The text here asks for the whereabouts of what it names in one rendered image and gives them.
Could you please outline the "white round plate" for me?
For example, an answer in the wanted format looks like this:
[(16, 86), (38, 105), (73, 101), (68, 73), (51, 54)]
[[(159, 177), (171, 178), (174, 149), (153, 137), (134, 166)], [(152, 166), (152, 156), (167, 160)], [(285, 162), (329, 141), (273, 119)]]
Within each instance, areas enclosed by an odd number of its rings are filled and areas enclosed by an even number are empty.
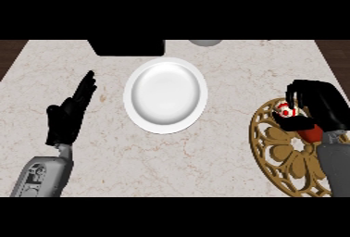
[(186, 60), (161, 57), (143, 63), (124, 86), (122, 104), (135, 125), (155, 134), (187, 129), (200, 117), (208, 86)]

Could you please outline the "grey round object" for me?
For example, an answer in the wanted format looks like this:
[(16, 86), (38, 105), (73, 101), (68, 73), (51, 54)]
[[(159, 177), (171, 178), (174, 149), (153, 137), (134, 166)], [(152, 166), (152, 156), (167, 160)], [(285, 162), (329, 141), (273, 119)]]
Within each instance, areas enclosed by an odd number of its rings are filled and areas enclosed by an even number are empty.
[(221, 40), (189, 40), (192, 44), (202, 46), (202, 47), (211, 47), (221, 43)]

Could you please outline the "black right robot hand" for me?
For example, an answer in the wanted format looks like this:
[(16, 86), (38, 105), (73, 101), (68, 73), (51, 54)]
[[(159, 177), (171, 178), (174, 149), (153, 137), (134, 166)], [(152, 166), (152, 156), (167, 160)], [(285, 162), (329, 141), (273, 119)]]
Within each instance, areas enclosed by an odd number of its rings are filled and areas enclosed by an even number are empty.
[(295, 80), (286, 86), (285, 100), (288, 107), (298, 102), (298, 108), (307, 107), (310, 117), (273, 118), (285, 131), (310, 130), (319, 126), (323, 131), (350, 131), (350, 106), (341, 93), (329, 82)]

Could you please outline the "gold openwork round placemat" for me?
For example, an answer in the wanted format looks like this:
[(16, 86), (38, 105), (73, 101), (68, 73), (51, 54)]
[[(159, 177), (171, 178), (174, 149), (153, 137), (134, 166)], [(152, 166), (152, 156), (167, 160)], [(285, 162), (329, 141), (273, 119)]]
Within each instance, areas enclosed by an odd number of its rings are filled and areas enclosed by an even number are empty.
[(283, 131), (271, 111), (282, 98), (258, 107), (248, 125), (248, 143), (260, 170), (289, 196), (329, 197), (330, 190), (319, 164), (316, 148), (295, 131)]

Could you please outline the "black appliance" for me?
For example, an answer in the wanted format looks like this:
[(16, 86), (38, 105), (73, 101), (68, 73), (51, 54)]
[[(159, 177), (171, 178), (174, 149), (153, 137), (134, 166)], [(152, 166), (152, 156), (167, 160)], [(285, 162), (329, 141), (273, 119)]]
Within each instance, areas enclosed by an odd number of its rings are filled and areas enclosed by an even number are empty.
[(99, 56), (162, 56), (164, 40), (88, 40)]

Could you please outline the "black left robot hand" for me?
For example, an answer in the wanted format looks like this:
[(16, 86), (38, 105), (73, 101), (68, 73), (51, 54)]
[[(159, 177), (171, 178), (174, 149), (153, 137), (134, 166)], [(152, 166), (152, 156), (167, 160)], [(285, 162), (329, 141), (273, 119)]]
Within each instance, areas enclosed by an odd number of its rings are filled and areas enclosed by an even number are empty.
[(94, 72), (88, 71), (82, 77), (75, 93), (59, 106), (50, 105), (47, 114), (45, 145), (73, 144), (91, 95), (97, 89)]

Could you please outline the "red and white cupcake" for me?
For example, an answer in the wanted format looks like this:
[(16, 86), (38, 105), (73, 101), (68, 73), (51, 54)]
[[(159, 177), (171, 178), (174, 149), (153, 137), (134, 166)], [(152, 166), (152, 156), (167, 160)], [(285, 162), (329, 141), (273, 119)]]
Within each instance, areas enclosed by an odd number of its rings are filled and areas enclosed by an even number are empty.
[[(277, 124), (282, 123), (289, 118), (304, 118), (304, 114), (301, 113), (301, 109), (294, 106), (294, 108), (288, 107), (288, 102), (286, 100), (279, 100), (273, 106), (273, 115), (276, 116), (274, 120)], [(322, 140), (322, 128), (317, 125), (313, 125), (311, 129), (301, 130), (296, 129), (294, 130), (301, 138), (308, 142), (314, 143)]]

